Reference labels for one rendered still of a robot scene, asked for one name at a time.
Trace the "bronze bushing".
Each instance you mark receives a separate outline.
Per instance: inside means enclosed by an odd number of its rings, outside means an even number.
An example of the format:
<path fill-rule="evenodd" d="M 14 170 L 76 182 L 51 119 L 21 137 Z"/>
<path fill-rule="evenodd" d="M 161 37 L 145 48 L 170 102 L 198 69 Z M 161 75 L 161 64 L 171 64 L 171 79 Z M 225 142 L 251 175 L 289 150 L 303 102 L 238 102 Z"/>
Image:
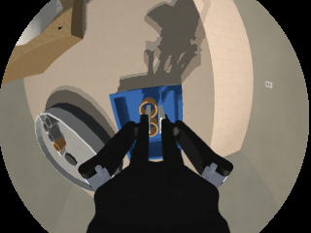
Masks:
<path fill-rule="evenodd" d="M 62 149 L 66 146 L 66 142 L 62 137 L 60 137 L 53 143 L 53 146 L 58 152 L 61 152 Z"/>
<path fill-rule="evenodd" d="M 152 136 L 156 135 L 156 133 L 158 131 L 157 119 L 155 117 L 151 118 L 151 124 L 153 124 L 155 126 L 151 127 L 151 132 L 149 134 L 149 137 L 152 137 Z"/>
<path fill-rule="evenodd" d="M 141 115 L 144 115 L 146 110 L 144 110 L 143 108 L 143 105 L 146 104 L 146 103 L 151 103 L 155 106 L 155 108 L 151 111 L 151 118 L 154 117 L 157 113 L 157 106 L 156 106 L 156 100 L 151 98 L 151 97 L 148 97 L 148 98 L 145 98 L 142 102 L 142 104 L 140 105 L 140 109 L 139 109 L 139 112 Z"/>

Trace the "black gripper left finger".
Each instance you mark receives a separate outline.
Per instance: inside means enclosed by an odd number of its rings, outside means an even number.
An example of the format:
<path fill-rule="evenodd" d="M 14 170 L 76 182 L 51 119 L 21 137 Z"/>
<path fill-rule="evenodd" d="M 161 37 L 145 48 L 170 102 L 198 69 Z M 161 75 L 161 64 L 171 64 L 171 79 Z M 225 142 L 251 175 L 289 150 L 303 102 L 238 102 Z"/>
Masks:
<path fill-rule="evenodd" d="M 151 105 L 147 105 L 145 114 L 140 115 L 140 123 L 127 122 L 98 154 L 79 166 L 79 173 L 96 191 L 115 174 L 136 140 L 125 175 L 124 188 L 132 198 L 144 196 L 147 187 L 150 132 Z"/>

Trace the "blue open crate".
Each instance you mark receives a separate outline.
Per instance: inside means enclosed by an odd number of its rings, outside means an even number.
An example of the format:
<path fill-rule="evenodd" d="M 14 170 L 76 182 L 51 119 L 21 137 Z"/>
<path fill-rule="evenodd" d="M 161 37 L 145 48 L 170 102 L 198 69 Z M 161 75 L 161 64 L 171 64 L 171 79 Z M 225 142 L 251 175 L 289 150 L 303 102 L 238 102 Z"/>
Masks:
<path fill-rule="evenodd" d="M 135 90 L 126 89 L 109 95 L 119 130 L 129 121 L 139 123 L 139 107 L 141 102 L 148 97 L 155 99 L 157 106 L 155 118 L 157 119 L 158 131 L 156 135 L 149 137 L 149 160 L 162 159 L 161 134 L 159 133 L 158 124 L 158 105 L 162 105 L 164 113 L 167 114 L 170 122 L 175 123 L 176 120 L 183 121 L 182 86 L 176 83 L 164 85 L 166 86 L 146 87 Z"/>

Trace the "grey metal bushing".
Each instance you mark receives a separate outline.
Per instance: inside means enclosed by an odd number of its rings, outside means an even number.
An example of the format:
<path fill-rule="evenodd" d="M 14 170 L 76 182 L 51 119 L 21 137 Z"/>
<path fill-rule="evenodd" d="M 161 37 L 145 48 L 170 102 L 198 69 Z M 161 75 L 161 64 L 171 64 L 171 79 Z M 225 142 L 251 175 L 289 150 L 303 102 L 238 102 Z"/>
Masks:
<path fill-rule="evenodd" d="M 48 133 L 49 139 L 54 143 L 58 138 L 61 137 L 59 129 L 56 127 Z"/>
<path fill-rule="evenodd" d="M 54 125 L 56 125 L 59 122 L 59 120 L 53 118 L 52 116 L 45 116 L 45 122 L 49 128 L 52 128 Z"/>
<path fill-rule="evenodd" d="M 44 129 L 46 130 L 46 132 L 50 132 L 50 131 L 52 131 L 54 128 L 56 128 L 56 125 L 55 126 L 53 126 L 52 128 L 49 128 L 47 125 L 46 125 L 46 122 L 44 121 L 43 122 L 43 127 L 44 127 Z M 48 131 L 48 129 L 49 129 L 49 131 Z"/>

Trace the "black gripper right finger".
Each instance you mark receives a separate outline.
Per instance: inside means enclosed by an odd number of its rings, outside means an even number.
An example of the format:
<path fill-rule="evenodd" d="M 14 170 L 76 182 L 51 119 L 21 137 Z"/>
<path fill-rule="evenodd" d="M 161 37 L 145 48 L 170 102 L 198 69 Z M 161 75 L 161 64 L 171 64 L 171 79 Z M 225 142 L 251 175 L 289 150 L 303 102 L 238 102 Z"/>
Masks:
<path fill-rule="evenodd" d="M 166 160 L 169 193 L 174 197 L 182 197 L 190 188 L 189 173 L 177 143 L 198 174 L 219 188 L 233 170 L 232 163 L 214 153 L 181 120 L 170 122 L 162 105 L 158 105 L 158 124 L 161 133 L 162 158 Z"/>

